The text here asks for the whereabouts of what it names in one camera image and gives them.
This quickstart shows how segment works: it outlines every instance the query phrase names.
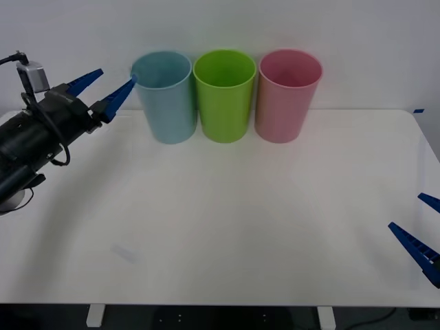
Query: plastic cup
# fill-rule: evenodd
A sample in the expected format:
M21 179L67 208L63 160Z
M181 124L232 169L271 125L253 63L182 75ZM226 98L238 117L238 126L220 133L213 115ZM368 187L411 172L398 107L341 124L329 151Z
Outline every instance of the plastic cup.
M131 68L136 91L154 137L163 143L187 140L195 131L197 112L191 82L192 64L177 52L154 52Z
M264 139L285 143L296 139L322 77L322 66L312 55L280 49L259 65L255 129Z
M200 57L193 71L205 135L215 142L240 140L248 129L254 60L236 50L220 49Z

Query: green cup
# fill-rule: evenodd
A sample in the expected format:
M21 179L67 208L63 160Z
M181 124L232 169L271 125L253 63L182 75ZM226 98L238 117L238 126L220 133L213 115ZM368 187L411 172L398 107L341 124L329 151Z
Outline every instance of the green cup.
M200 57L192 70L205 135L221 143L240 140L248 129L254 60L236 50L220 49Z

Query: table top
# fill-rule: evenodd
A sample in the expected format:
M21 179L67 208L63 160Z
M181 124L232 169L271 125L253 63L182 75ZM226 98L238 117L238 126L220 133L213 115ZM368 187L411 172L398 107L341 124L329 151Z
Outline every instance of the table top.
M440 307L394 221L440 250L440 164L411 114L310 111L289 144L164 145L121 111L0 218L0 303Z

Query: blue cup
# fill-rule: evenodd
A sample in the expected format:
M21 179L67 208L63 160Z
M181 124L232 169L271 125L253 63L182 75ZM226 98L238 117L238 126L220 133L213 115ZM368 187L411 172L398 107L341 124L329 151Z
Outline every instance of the blue cup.
M154 137L167 144L187 140L195 131L194 83L191 60L177 52L154 52L131 68L136 91Z

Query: white wall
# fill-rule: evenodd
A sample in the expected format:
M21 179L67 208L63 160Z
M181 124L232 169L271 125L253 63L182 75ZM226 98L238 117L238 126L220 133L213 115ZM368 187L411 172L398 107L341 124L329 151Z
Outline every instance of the white wall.
M103 68L89 104L151 50L297 47L324 65L315 108L440 112L440 0L5 0L0 41L0 57L26 52L51 85ZM20 91L14 65L0 67L0 109Z

